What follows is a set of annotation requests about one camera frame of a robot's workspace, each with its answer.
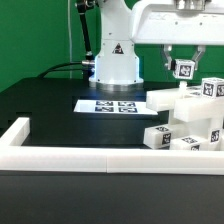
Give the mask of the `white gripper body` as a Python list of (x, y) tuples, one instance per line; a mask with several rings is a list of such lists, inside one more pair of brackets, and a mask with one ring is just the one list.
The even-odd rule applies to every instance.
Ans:
[(137, 44), (224, 45), (224, 0), (210, 0), (200, 11), (178, 9), (175, 0), (140, 0), (129, 35)]

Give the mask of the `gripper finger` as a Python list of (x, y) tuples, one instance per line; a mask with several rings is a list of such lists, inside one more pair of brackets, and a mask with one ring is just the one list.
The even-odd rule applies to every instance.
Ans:
[(198, 69), (198, 64), (203, 55), (205, 54), (206, 46), (205, 45), (198, 45), (196, 47), (196, 51), (192, 57), (193, 61), (193, 70), (196, 71)]
[(164, 44), (162, 46), (162, 52), (163, 52), (163, 55), (165, 57), (164, 66), (168, 70), (174, 71), (175, 70), (175, 66), (176, 66), (176, 60), (171, 57), (171, 54), (170, 54), (171, 51), (172, 51), (172, 46), (171, 45)]

